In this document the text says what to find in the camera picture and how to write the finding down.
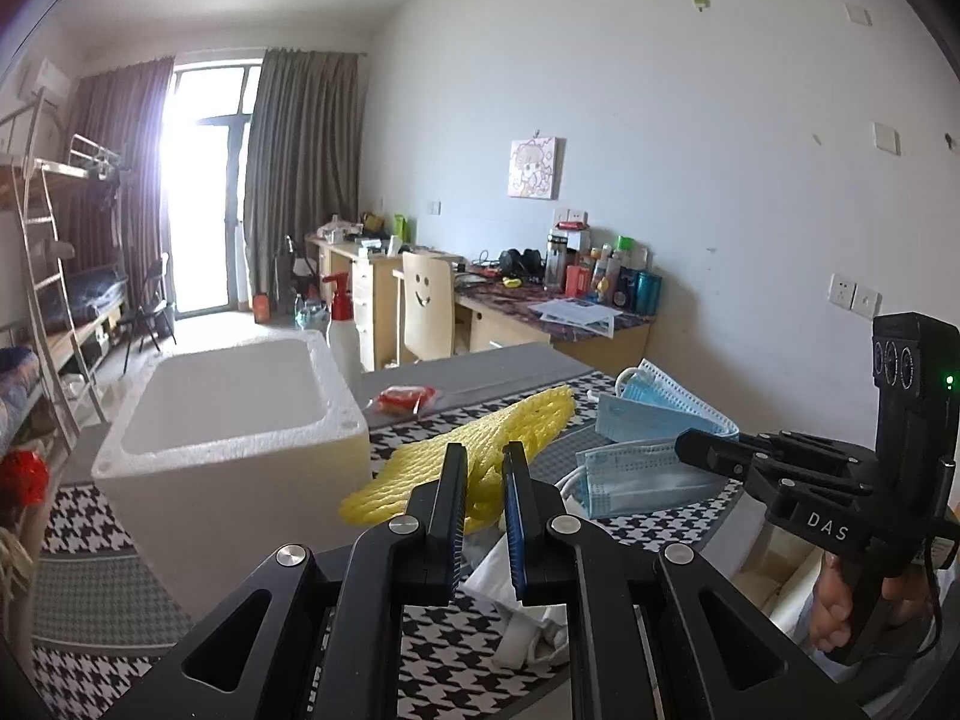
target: gray curtain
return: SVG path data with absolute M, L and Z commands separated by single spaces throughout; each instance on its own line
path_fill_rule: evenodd
M 272 294 L 285 235 L 333 214 L 357 218 L 360 159 L 355 53 L 269 50 L 253 106 L 244 237 L 253 295 Z
M 88 76 L 80 80 L 70 114 L 71 134 L 117 151 L 130 169 L 121 223 L 131 301 L 139 300 L 147 268 L 163 250 L 166 207 L 160 192 L 160 135 L 173 71 L 174 58 L 167 56 Z M 66 261 L 71 271 L 116 262 L 109 213 L 74 199 L 64 222 L 61 237 L 77 250 L 76 258 Z

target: metal ladder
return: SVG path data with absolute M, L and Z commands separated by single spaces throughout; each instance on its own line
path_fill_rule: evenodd
M 30 327 L 34 343 L 37 347 L 37 353 L 40 354 L 40 373 L 43 382 L 43 389 L 47 398 L 53 406 L 54 419 L 56 427 L 59 428 L 61 437 L 67 447 L 67 451 L 73 450 L 74 445 L 80 437 L 80 425 L 77 423 L 75 407 L 83 402 L 85 395 L 89 394 L 96 410 L 97 416 L 101 422 L 107 422 L 103 406 L 100 403 L 99 395 L 95 388 L 93 376 L 83 358 L 83 352 L 80 351 L 80 342 L 77 338 L 77 328 L 74 326 L 72 314 L 70 314 L 70 302 L 66 293 L 66 282 L 64 281 L 64 264 L 56 251 L 56 244 L 61 242 L 56 232 L 56 219 L 54 218 L 54 208 L 50 199 L 50 189 L 47 185 L 47 176 L 42 162 L 34 158 L 35 137 L 37 136 L 37 116 L 40 114 L 40 108 L 43 103 L 43 90 L 37 100 L 37 107 L 32 114 L 30 123 L 30 134 L 27 138 L 27 155 L 24 158 L 21 167 L 23 196 L 17 189 L 16 176 L 12 176 L 14 201 L 16 201 L 16 216 L 19 220 L 20 232 L 23 236 L 22 258 L 24 263 L 24 274 L 27 280 L 27 305 L 30 309 Z M 43 205 L 40 206 L 40 215 L 33 215 L 30 206 L 31 184 L 40 175 L 40 184 L 42 186 Z M 56 272 L 53 275 L 42 278 L 37 281 L 37 275 L 34 271 L 35 244 L 37 240 L 31 242 L 30 232 L 32 229 L 42 231 L 48 228 L 50 236 L 40 239 L 41 248 L 45 261 L 56 260 Z M 64 343 L 69 338 L 70 346 L 73 349 L 72 357 L 77 360 L 80 376 L 83 377 L 83 389 L 74 399 L 74 405 L 64 392 L 64 385 L 59 378 L 59 369 L 54 362 L 53 352 L 50 349 L 50 341 L 47 338 L 46 329 L 43 325 L 43 314 L 40 311 L 40 293 L 44 290 L 55 288 L 59 293 L 59 299 L 64 305 L 66 315 L 67 330 L 60 343 Z

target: red spray nozzle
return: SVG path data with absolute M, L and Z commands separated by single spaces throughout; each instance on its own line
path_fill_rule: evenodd
M 350 300 L 350 295 L 347 292 L 347 279 L 349 279 L 347 271 L 323 276 L 323 283 L 334 282 L 333 300 L 330 303 L 330 319 L 335 322 L 353 319 L 353 301 Z

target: paper sheet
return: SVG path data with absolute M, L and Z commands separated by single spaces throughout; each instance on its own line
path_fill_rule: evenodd
M 579 327 L 598 336 L 613 338 L 613 319 L 622 314 L 617 309 L 587 300 L 567 298 L 548 300 L 530 306 L 531 311 L 541 313 L 544 322 L 557 322 L 570 327 Z

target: yellow mesh net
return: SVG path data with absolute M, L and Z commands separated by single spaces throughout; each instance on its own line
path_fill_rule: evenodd
M 446 446 L 467 448 L 467 533 L 496 522 L 503 512 L 500 469 L 503 447 L 521 442 L 531 461 L 557 437 L 573 415 L 573 391 L 555 386 L 423 442 L 397 447 L 383 470 L 363 490 L 340 504 L 340 516 L 353 525 L 376 525 L 403 514 L 410 491 L 440 478 Z

